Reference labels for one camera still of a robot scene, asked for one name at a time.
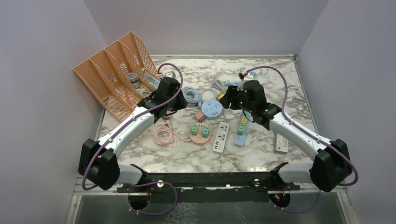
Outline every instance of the metal frame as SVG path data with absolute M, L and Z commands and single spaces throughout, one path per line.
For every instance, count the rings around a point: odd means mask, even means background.
M 303 93 L 305 95 L 305 99 L 311 114 L 311 118 L 313 121 L 313 126 L 315 131 L 318 131 L 318 123 L 316 120 L 316 116 L 315 116 L 315 112 L 310 104 L 309 101 L 309 97 L 306 93 L 305 87 L 304 87 L 304 83 L 301 79 L 300 76 L 300 72 L 298 70 L 298 66 L 297 66 L 297 62 L 296 62 L 296 55 L 282 55 L 282 56 L 268 56 L 268 55 L 153 55 L 151 56 L 152 59 L 158 59 L 158 60 L 164 60 L 164 59 L 205 59 L 205 58 L 211 58 L 211 59 L 234 59 L 234 58 L 277 58 L 277 59 L 285 59 L 285 58 L 291 58 L 294 62 L 294 66 L 296 68 L 296 72 L 297 72 L 297 76 L 300 80 L 301 83 L 301 87 L 303 89 Z M 102 126 L 102 122 L 103 122 L 103 118 L 105 115 L 105 110 L 102 110 L 102 114 L 101 114 L 101 119 L 99 121 L 98 124 L 98 128 L 96 131 L 96 138 L 97 139 L 99 137 L 100 134 L 100 129 Z M 92 183 L 90 181 L 87 182 L 87 185 L 90 186 L 92 185 Z M 230 189 L 236 190 L 238 189 L 238 187 L 230 187 Z M 333 189 L 332 192 L 336 192 L 339 198 L 339 203 L 340 203 L 340 207 L 343 211 L 345 220 L 347 223 L 351 223 L 351 224 L 357 224 L 357 219 L 356 216 L 354 214 L 354 210 L 353 207 L 351 206 L 348 196 L 347 196 L 347 191 L 348 189 L 346 187 L 336 187 L 335 189 Z M 313 184 L 301 184 L 300 185 L 300 190 L 298 191 L 290 191 L 287 190 L 285 191 L 286 193 L 290 193 L 292 192 L 293 194 L 298 194 L 298 193 L 315 193 L 318 192 L 318 189 L 316 188 L 316 186 L 314 186 Z M 274 193 L 278 193 L 277 190 L 269 190 L 268 194 L 274 194 Z M 76 179 L 76 184 L 74 187 L 74 191 L 73 191 L 73 196 L 71 199 L 71 205 L 69 208 L 69 213 L 68 216 L 66 218 L 66 223 L 67 224 L 73 224 L 75 223 L 76 219 L 77 219 L 77 215 L 78 215 L 78 210 L 79 210 L 79 206 L 81 204 L 81 198 L 82 196 L 87 196 L 87 195 L 128 195 L 128 196 L 144 196 L 146 195 L 146 193 L 133 193 L 133 192 L 128 192 L 128 193 L 121 193 L 121 192 L 117 192 L 117 187 L 113 186 L 112 188 L 110 188 L 109 190 L 102 190 L 102 189 L 98 189 L 98 190 L 90 190 L 90 191 L 84 191 L 82 189 L 82 176 L 78 175 L 77 179 Z

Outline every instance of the marble tabletop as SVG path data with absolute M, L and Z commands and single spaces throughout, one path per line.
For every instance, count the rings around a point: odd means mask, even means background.
M 167 59 L 155 60 L 156 67 L 169 62 L 178 66 L 183 73 L 183 87 L 192 86 L 201 91 L 212 87 L 216 79 L 224 82 L 238 81 L 238 73 L 247 69 L 270 65 L 279 69 L 286 77 L 289 94 L 285 110 L 295 120 L 314 131 L 308 105 L 298 78 L 296 67 L 292 59 Z M 163 74 L 171 71 L 165 66 Z M 262 69 L 256 71 L 258 80 L 264 86 L 267 100 L 281 105 L 284 97 L 284 84 L 281 77 L 274 71 Z M 203 94 L 203 100 L 211 99 L 211 92 Z M 193 116 L 199 112 L 198 107 L 188 106 L 171 116 L 171 126 L 177 134 L 188 138 L 188 133 L 196 120 Z M 275 134 L 257 124 L 250 124 L 247 130 L 245 146 L 233 145 L 240 120 L 241 111 L 226 110 L 226 119 L 230 129 L 223 153 L 212 151 L 214 137 L 209 143 L 198 146 L 191 142 L 183 142 L 175 137 L 175 141 L 168 147 L 158 147 L 153 142 L 153 132 L 159 124 L 147 129 L 143 134 L 131 142 L 119 158 L 119 164 L 138 165 L 148 172 L 246 172 L 270 171 L 281 162 L 309 162 L 310 159 L 297 147 L 289 143 L 289 152 L 286 155 L 274 153 Z M 205 120 L 212 133 L 216 133 L 219 123 L 224 117 L 216 120 Z M 105 113 L 100 137 L 109 133 L 119 122 L 109 113 Z

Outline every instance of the round pink power strip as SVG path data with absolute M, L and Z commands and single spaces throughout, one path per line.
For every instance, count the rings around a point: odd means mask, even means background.
M 208 137 L 206 137 L 206 138 L 202 137 L 202 131 L 204 129 L 204 126 L 208 126 L 208 125 L 204 124 L 204 123 L 196 123 L 196 124 L 198 125 L 198 134 L 193 135 L 193 134 L 191 134 L 191 131 L 190 131 L 189 135 L 190 135 L 190 139 L 191 139 L 192 143 L 201 146 L 201 145 L 204 145 L 209 142 L 210 137 L 212 135 L 212 131 L 209 129 Z

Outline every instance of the blue power strip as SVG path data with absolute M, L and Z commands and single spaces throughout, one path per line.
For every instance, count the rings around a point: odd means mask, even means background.
M 247 118 L 250 120 L 251 119 L 250 113 L 245 111 L 245 114 L 246 114 Z M 235 141 L 234 141 L 234 145 L 235 146 L 242 147 L 245 144 L 245 138 L 246 138 L 246 133 L 248 132 L 249 123 L 250 123 L 249 121 L 246 122 L 245 131 L 243 132 L 243 134 L 236 134 Z

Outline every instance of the table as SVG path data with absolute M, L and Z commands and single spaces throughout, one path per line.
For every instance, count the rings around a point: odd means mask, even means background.
M 224 82 L 238 81 L 238 73 L 247 69 L 270 65 L 279 69 L 286 77 L 289 94 L 285 110 L 295 120 L 314 130 L 311 114 L 303 93 L 303 89 L 291 58 L 206 58 L 206 59 L 163 59 L 154 60 L 156 67 L 162 63 L 173 63 L 183 73 L 183 86 L 192 86 L 201 91 L 212 88 L 216 79 Z M 170 66 L 162 70 L 163 74 L 171 71 Z M 264 86 L 267 100 L 281 105 L 284 97 L 284 84 L 281 77 L 272 70 L 258 70 L 258 80 Z M 213 98 L 213 94 L 206 92 L 203 100 Z M 192 125 L 196 123 L 193 116 L 199 112 L 198 107 L 189 106 L 171 116 L 173 130 L 185 138 Z M 124 150 L 119 158 L 119 164 L 136 164 L 148 172 L 246 172 L 270 171 L 281 162 L 309 162 L 310 159 L 294 145 L 289 144 L 286 155 L 275 154 L 275 134 L 257 124 L 250 124 L 244 147 L 233 145 L 237 132 L 241 111 L 226 110 L 226 119 L 230 124 L 226 146 L 222 154 L 212 151 L 215 137 L 209 143 L 198 146 L 190 142 L 183 142 L 175 138 L 168 147 L 158 147 L 153 142 L 153 132 L 158 121 L 151 126 Z M 212 133 L 216 133 L 219 123 L 224 121 L 221 116 L 216 120 L 205 120 Z M 113 130 L 119 122 L 109 113 L 105 113 L 100 136 Z

